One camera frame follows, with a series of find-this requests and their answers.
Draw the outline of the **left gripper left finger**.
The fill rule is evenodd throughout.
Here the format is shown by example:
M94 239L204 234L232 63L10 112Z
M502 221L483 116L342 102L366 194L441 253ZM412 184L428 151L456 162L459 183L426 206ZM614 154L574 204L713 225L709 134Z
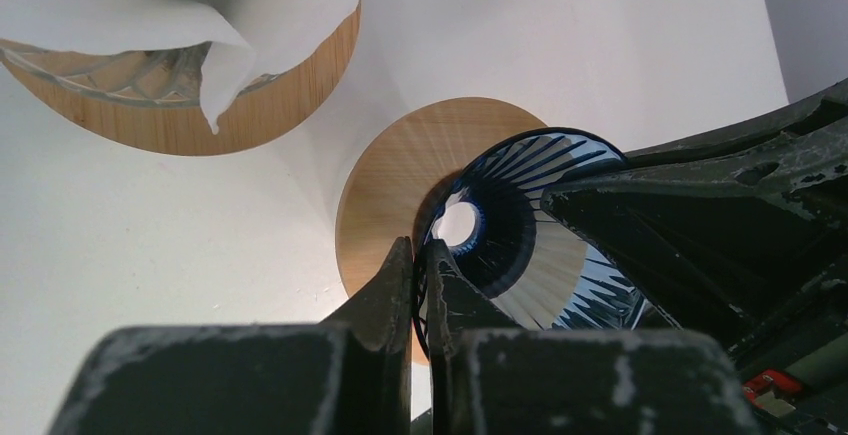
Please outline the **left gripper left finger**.
M407 434L413 348L411 241L399 237L375 276L324 322L346 329L336 434Z

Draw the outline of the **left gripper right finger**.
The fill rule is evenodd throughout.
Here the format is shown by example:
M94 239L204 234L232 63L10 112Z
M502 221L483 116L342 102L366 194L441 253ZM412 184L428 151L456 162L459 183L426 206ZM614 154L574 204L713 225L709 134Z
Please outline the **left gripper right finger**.
M434 434L486 434L476 336L518 324L460 271L447 245L423 249Z

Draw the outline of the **clear glass dripper cone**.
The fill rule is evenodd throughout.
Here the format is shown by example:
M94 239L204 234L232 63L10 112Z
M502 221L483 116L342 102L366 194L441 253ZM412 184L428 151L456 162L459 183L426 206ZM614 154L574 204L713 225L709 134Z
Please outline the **clear glass dripper cone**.
M206 42L187 48L90 55L1 43L8 62L38 78L89 98L145 108L197 106L201 68L209 48Z

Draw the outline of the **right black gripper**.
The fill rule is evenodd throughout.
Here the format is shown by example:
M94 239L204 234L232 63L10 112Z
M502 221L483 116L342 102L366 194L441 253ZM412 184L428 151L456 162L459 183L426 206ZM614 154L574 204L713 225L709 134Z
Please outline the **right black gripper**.
M677 326L718 340L780 433L847 430L847 86L543 208Z

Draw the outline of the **wooden dripper ring holder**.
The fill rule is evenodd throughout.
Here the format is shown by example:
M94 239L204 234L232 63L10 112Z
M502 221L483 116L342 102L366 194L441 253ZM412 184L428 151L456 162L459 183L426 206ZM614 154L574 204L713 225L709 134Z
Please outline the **wooden dripper ring holder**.
M329 97L354 51L361 11L355 9L306 60L248 85L212 128L199 104L186 108L138 107L83 96L1 60L36 98L72 123L141 150L181 156L247 150L288 133Z

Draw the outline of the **white paper coffee filter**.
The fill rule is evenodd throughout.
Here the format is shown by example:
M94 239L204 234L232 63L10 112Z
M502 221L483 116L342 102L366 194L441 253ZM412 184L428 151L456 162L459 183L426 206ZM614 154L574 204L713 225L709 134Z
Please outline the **white paper coffee filter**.
M257 77L308 58L359 0L1 0L1 36L111 55L208 43L199 104L211 128Z

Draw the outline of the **blue ribbed dripper cone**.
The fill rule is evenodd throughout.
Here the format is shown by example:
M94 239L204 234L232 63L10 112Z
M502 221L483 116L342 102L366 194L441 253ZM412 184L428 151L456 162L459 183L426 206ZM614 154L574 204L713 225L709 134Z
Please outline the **blue ribbed dripper cone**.
M590 243L542 208L545 189L626 167L603 138L573 128L530 130L492 146L446 177L422 203L413 231L418 312L413 327L427 342L425 246L452 208L467 207L472 225L447 244L462 275L486 299L531 330L634 329L650 303Z

